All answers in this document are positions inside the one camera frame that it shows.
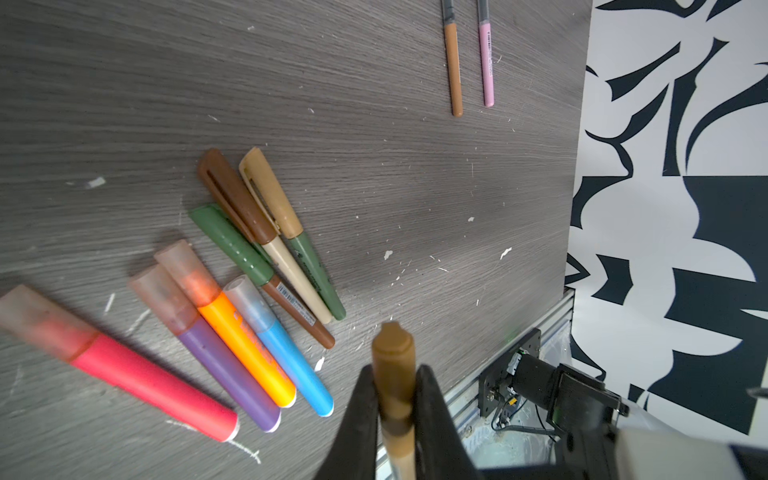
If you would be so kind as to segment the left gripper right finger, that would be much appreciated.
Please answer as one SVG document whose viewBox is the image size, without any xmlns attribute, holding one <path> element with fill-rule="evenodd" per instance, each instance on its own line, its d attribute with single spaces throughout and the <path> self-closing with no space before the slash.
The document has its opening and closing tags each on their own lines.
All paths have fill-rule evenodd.
<svg viewBox="0 0 768 480">
<path fill-rule="evenodd" d="M 469 458 L 433 370 L 416 371 L 413 424 L 417 479 L 482 479 Z"/>
</svg>

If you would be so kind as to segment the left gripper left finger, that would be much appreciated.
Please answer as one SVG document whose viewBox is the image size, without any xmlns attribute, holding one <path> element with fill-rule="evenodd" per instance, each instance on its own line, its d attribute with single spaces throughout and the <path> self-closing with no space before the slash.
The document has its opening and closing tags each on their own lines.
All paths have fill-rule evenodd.
<svg viewBox="0 0 768 480">
<path fill-rule="evenodd" d="M 376 477 L 379 401 L 373 367 L 360 371 L 330 451 L 315 479 Z"/>
</svg>

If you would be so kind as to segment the tan pen ochre cap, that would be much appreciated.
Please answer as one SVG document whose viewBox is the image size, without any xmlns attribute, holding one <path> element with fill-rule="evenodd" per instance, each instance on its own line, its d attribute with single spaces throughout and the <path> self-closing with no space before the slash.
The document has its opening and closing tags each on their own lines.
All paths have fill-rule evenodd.
<svg viewBox="0 0 768 480">
<path fill-rule="evenodd" d="M 415 342 L 398 322 L 385 322 L 372 342 L 374 385 L 383 444 L 395 479 L 415 479 Z"/>
</svg>

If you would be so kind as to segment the pink pen purple cap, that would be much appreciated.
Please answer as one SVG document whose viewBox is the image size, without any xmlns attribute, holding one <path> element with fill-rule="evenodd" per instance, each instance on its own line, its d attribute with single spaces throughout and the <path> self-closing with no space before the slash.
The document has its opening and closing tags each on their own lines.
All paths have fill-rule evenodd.
<svg viewBox="0 0 768 480">
<path fill-rule="evenodd" d="M 477 12 L 483 99 L 484 105 L 490 108 L 495 104 L 495 88 L 493 76 L 492 36 L 489 1 L 478 0 Z"/>
</svg>

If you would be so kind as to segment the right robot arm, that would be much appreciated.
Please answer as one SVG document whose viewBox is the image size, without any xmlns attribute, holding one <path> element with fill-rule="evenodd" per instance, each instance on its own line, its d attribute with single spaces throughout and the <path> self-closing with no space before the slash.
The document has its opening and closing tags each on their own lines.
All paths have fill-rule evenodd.
<svg viewBox="0 0 768 480">
<path fill-rule="evenodd" d="M 555 462 L 516 469 L 515 479 L 765 479 L 767 451 L 680 433 L 620 428 L 629 406 L 568 365 L 524 354 L 513 390 L 547 412 Z"/>
</svg>

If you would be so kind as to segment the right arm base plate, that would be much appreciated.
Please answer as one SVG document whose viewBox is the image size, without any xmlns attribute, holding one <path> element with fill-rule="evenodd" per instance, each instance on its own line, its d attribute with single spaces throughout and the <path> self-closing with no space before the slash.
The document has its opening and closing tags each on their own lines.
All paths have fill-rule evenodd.
<svg viewBox="0 0 768 480">
<path fill-rule="evenodd" d="M 497 356 L 478 376 L 478 409 L 487 418 L 499 406 L 503 406 L 513 392 L 512 378 L 524 354 L 539 356 L 541 330 L 533 328 L 519 340 L 513 342 Z"/>
</svg>

